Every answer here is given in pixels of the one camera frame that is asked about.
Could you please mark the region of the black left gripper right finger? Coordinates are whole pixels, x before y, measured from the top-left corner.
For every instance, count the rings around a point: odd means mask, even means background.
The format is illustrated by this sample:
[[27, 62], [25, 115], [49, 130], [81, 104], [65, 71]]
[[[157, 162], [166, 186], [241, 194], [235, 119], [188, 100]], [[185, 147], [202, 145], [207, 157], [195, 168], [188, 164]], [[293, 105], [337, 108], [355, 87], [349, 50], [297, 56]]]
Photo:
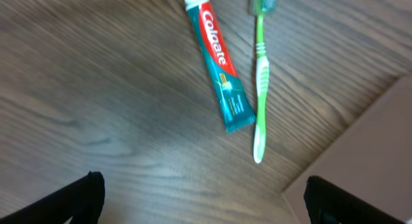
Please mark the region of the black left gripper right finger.
[[403, 224], [320, 176], [307, 179], [304, 202], [311, 224]]

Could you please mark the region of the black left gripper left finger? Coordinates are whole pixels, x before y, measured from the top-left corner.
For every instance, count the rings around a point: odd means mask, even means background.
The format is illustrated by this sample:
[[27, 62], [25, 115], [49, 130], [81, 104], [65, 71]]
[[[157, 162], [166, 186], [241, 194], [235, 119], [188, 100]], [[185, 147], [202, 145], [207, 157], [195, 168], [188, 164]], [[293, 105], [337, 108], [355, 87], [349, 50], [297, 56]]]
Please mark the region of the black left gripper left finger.
[[92, 223], [97, 224], [105, 202], [105, 180], [89, 172], [79, 180], [1, 218], [2, 224]]

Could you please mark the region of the Colgate toothpaste tube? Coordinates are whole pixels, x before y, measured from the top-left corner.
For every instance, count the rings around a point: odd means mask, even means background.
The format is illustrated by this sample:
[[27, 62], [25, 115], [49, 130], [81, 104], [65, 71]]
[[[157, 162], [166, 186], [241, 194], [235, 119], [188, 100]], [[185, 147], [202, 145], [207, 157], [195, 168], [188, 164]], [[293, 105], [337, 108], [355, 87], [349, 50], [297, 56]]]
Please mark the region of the Colgate toothpaste tube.
[[227, 132], [256, 121], [234, 67], [210, 0], [184, 0], [200, 45]]

